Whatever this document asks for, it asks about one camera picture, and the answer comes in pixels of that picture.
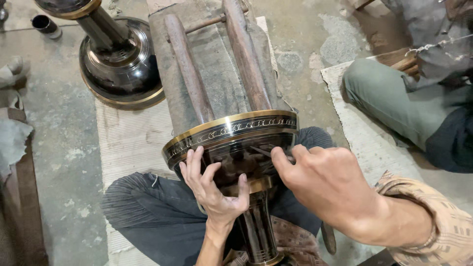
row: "concrete floor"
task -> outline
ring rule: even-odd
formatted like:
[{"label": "concrete floor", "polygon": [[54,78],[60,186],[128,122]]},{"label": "concrete floor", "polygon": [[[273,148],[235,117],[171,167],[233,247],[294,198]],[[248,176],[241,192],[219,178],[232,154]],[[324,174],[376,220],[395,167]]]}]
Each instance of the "concrete floor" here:
[{"label": "concrete floor", "polygon": [[[147,19],[146,0],[116,3],[122,16]],[[320,69],[406,47],[402,33],[392,28],[392,14],[376,3],[353,12],[343,0],[252,0],[250,6],[256,17],[266,16],[283,94],[299,111],[301,127],[322,127],[339,146],[348,147]],[[108,256],[105,220],[98,206],[103,184],[96,111],[78,64],[84,33],[78,26],[62,29],[57,41],[35,30],[1,33],[0,65],[10,55],[21,55],[31,64],[20,92],[28,122],[35,128],[36,179],[51,265],[102,266]],[[462,196],[467,189],[461,184],[468,180],[457,178],[433,178],[428,183],[452,195],[461,190],[464,194],[456,201],[471,210],[471,199]],[[378,250],[332,258],[330,265],[355,265]]]}]

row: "left hand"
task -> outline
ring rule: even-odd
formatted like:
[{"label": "left hand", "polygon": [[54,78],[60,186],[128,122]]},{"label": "left hand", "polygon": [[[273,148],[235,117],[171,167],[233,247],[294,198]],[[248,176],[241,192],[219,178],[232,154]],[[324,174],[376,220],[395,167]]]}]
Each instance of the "left hand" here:
[{"label": "left hand", "polygon": [[250,189],[246,175],[240,175],[238,179],[238,198],[225,197],[215,185],[213,177],[220,169],[221,163],[209,165],[201,175],[201,159],[204,153],[202,146],[187,152],[187,165],[179,163],[181,174],[185,183],[192,189],[198,203],[207,212],[207,226],[213,230],[230,233],[235,219],[246,210],[250,204]]}]

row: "hand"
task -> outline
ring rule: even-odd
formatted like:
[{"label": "hand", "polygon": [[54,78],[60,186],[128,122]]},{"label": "hand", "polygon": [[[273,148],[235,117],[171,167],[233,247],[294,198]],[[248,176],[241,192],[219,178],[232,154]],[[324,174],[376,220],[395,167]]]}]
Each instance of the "hand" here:
[{"label": "hand", "polygon": [[427,211],[409,200],[376,193],[351,151],[297,145],[292,155],[295,165],[280,147],[271,151],[282,181],[301,204],[341,233],[390,247],[420,245],[429,238],[432,222]]},{"label": "hand", "polygon": [[207,226],[218,233],[230,233],[235,219],[248,210],[250,203],[250,189],[246,175],[238,179],[238,198],[225,197],[215,185],[213,177],[221,163],[209,165],[201,175],[201,159],[204,149],[202,146],[187,152],[187,165],[179,163],[185,183],[192,189],[198,203],[208,215]]}]

